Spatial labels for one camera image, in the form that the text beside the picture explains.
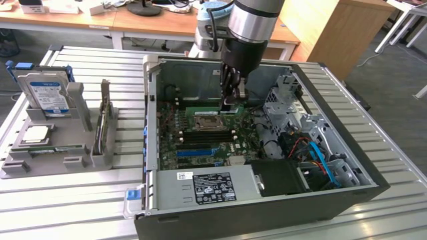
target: white table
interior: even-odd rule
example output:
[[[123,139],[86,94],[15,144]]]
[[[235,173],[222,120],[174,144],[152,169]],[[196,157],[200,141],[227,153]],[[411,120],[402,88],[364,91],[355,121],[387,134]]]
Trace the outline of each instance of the white table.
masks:
[[[140,51],[71,46],[46,54],[42,65],[74,66],[75,80],[84,83],[83,97],[88,107],[99,106],[102,79],[111,81],[111,100],[119,107],[120,128],[114,167],[100,172],[0,179],[2,240],[138,239],[134,220],[123,218],[123,200],[126,189],[139,185],[143,177],[144,55],[146,52]],[[223,240],[425,239],[426,176],[328,69],[316,63],[299,63],[299,66],[391,188],[374,201],[355,205],[331,221]],[[4,158],[22,128],[27,105],[22,96],[0,127],[0,158]],[[314,113],[319,112],[312,102],[308,101],[307,106]]]
[[[399,41],[399,39],[403,37],[403,35],[406,34],[410,26],[413,26],[413,24],[415,23],[417,19],[421,16],[427,17],[427,5],[423,6],[413,6],[410,4],[405,4],[403,2],[398,2],[397,0],[387,0],[387,3],[390,5],[393,5],[397,9],[399,9],[401,11],[403,11],[402,16],[399,17],[398,21],[395,22],[395,24],[393,25],[393,28],[390,29],[386,37],[383,38],[381,44],[378,45],[375,52],[379,53],[382,51],[382,49],[385,48],[387,42],[390,41],[390,39],[393,38],[394,34],[397,33],[397,31],[399,30],[401,26],[403,25],[406,19],[410,17],[409,21],[406,22],[402,30],[399,31],[399,33],[397,34],[397,36],[394,37],[394,39],[390,41],[390,45],[395,45]],[[423,30],[427,28],[427,24],[423,26],[423,28],[418,31],[417,35],[414,36],[414,38],[411,39],[411,41],[407,43],[406,47],[410,48],[417,40],[417,38],[421,36]]]

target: power supply label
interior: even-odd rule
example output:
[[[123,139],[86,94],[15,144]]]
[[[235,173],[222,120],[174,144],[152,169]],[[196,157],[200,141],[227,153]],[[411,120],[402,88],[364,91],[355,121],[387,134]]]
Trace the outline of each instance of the power supply label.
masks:
[[[194,175],[192,183],[199,205],[238,200],[230,172]]]
[[[59,82],[30,83],[34,97],[38,99],[40,108],[52,114],[67,113],[70,108],[66,97],[62,95],[62,85]]]

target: desk lamp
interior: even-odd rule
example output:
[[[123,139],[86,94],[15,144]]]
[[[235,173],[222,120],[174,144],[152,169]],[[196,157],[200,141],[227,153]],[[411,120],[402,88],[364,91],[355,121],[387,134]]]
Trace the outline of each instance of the desk lamp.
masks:
[[[127,10],[131,13],[144,17],[156,16],[162,12],[162,8],[154,6],[151,3],[147,3],[146,0],[142,0],[142,4],[135,1],[130,2],[127,4]]]

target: blue pcie slot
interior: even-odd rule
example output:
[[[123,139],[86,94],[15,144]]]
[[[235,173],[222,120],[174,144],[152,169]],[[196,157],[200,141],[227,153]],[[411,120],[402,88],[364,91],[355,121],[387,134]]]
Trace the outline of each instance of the blue pcie slot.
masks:
[[[195,151],[178,151],[178,157],[198,157],[198,156],[211,156],[212,150],[195,150]]]
[[[190,151],[178,151],[176,156],[178,157],[200,157],[200,156],[211,156],[214,157],[216,154],[216,151],[220,148],[212,148],[212,149],[202,149],[202,150],[190,150]]]

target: hard drive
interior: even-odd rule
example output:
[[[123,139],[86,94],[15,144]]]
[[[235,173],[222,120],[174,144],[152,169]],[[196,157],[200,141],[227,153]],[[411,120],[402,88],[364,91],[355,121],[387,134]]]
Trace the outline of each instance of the hard drive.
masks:
[[[19,63],[15,69],[10,70],[10,73],[11,71],[27,96],[31,108],[43,109],[47,117],[70,116],[70,109],[76,107],[66,91],[68,83],[75,81],[72,68],[70,66],[32,66]]]

